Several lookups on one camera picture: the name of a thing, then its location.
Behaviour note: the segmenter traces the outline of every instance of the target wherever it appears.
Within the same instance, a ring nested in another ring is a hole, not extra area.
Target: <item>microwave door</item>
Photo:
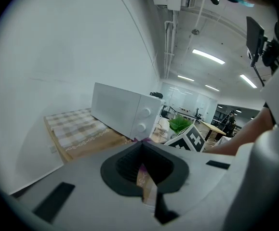
[[[140,94],[96,83],[92,115],[115,131],[130,138]]]

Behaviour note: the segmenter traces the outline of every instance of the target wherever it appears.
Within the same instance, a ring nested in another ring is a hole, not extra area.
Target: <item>wall outlet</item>
[[[51,153],[57,152],[57,149],[56,149],[56,147],[54,145],[49,145],[48,149],[51,151]]]

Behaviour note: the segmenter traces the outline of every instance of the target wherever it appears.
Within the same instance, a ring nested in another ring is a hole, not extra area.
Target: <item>green plant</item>
[[[182,118],[182,116],[180,115],[177,115],[175,119],[169,120],[169,127],[175,133],[179,133],[180,131],[186,129],[190,125],[192,125],[192,122],[190,120]]]

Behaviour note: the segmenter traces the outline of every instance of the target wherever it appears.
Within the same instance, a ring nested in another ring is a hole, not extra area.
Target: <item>microwave knob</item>
[[[142,117],[144,117],[144,118],[148,117],[150,114],[151,114],[151,111],[150,111],[148,108],[144,108],[144,109],[141,111],[141,115],[142,115]]]
[[[137,130],[138,130],[139,132],[142,133],[143,131],[145,131],[145,129],[146,129],[145,124],[143,124],[143,123],[138,124]]]

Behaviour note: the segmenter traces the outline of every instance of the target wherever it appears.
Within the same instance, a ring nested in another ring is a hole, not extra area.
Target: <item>black rectangle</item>
[[[65,182],[60,183],[33,211],[39,218],[51,222],[59,212],[64,202],[75,188],[74,185]]]
[[[210,160],[209,162],[207,162],[206,165],[210,165],[213,167],[219,167],[219,168],[223,168],[223,169],[228,169],[230,166],[230,164],[220,163],[220,162],[216,162],[213,160]]]

